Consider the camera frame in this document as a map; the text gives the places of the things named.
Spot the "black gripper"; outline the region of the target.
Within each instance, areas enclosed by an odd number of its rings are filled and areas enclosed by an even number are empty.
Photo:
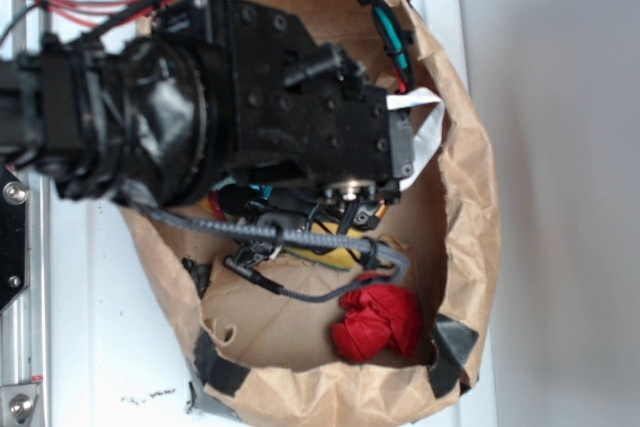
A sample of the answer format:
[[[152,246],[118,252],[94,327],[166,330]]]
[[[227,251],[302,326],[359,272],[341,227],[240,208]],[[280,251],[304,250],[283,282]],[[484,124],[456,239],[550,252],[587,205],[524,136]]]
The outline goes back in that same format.
[[[363,66],[316,43],[297,16],[247,0],[184,0],[160,14],[154,35],[191,58],[202,84],[196,188],[230,177],[317,198],[349,187],[399,198],[413,171],[408,116],[390,111]]]

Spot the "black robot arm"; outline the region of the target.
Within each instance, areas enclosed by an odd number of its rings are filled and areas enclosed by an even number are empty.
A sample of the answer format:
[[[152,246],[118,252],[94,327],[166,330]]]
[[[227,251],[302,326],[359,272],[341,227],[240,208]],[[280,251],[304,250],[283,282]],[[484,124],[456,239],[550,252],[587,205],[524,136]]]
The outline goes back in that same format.
[[[52,41],[3,62],[1,160],[63,198],[167,208],[225,179],[393,198],[414,148],[385,90],[297,16],[184,0],[118,54]]]

